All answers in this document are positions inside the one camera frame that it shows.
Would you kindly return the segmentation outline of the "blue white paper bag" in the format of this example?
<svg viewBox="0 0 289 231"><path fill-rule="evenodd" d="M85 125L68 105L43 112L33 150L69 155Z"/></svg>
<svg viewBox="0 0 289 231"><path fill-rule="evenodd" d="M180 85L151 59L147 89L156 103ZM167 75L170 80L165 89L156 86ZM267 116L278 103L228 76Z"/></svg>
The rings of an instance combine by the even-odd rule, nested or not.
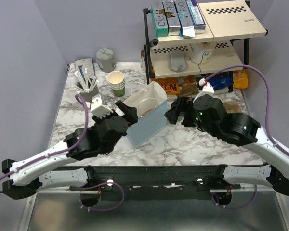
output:
<svg viewBox="0 0 289 231"><path fill-rule="evenodd" d="M167 94L158 83L153 81L132 93L124 103L137 109L138 122L127 131L127 138L133 147L142 145L166 127L167 119L164 114L167 111ZM140 118L140 111L150 108L153 110Z"/></svg>

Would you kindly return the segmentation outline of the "green paper coffee cup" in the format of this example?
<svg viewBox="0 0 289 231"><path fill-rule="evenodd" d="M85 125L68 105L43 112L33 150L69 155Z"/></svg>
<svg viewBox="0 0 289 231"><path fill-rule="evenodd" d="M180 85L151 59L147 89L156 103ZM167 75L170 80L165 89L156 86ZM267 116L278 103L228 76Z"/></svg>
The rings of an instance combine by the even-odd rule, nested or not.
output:
<svg viewBox="0 0 289 231"><path fill-rule="evenodd" d="M184 118L184 115L179 115L177 121L179 122L179 121L183 120L183 118Z"/></svg>

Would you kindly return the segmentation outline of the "black plastic cup lid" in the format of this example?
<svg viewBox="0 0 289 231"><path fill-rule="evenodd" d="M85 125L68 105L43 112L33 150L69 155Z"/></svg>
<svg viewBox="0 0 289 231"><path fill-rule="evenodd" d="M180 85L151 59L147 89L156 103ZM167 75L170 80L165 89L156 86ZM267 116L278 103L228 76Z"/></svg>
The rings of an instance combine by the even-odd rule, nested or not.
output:
<svg viewBox="0 0 289 231"><path fill-rule="evenodd" d="M181 100L180 99L177 99L177 100L175 100L175 101L173 101L172 103L171 103L171 109L175 109L175 110L178 110L178 109L180 109L180 104L181 104Z"/></svg>

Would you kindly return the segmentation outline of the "brown pulp cup carrier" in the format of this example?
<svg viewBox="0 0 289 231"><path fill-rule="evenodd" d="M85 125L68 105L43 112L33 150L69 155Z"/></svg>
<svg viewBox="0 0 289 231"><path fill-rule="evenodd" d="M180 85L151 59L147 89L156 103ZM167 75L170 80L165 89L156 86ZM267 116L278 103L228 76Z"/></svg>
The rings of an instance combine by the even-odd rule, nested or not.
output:
<svg viewBox="0 0 289 231"><path fill-rule="evenodd" d="M153 109L145 109L144 111L140 111L140 118L144 117L146 114L148 114L149 112L151 112Z"/></svg>

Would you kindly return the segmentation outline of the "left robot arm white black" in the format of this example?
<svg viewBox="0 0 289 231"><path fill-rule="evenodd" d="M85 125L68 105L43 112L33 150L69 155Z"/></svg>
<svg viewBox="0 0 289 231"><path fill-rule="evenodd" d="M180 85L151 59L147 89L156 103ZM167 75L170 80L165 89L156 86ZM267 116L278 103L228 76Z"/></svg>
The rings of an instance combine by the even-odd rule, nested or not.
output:
<svg viewBox="0 0 289 231"><path fill-rule="evenodd" d="M93 100L85 107L85 121L89 113L95 124L79 128L67 135L52 148L22 161L6 159L2 171L9 180L2 184L3 194L14 199L24 199L42 189L72 186L92 190L97 185L96 176L86 169L67 170L56 176L55 170L83 159L109 154L121 137L127 135L129 126L138 122L137 109L117 101L123 112L119 116L101 101Z"/></svg>

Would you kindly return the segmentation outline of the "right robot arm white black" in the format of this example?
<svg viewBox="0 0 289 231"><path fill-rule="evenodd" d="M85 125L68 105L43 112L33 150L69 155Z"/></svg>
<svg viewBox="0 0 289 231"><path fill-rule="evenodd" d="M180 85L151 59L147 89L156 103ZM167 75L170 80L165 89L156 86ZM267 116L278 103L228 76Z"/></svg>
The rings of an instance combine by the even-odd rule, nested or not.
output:
<svg viewBox="0 0 289 231"><path fill-rule="evenodd" d="M289 155L278 149L258 121L245 113L228 113L220 99L208 94L197 99L179 97L164 114L170 124L176 124L179 115L184 117L184 127L197 128L264 160L258 166L224 165L222 172L212 176L216 188L245 183L271 187L289 196Z"/></svg>

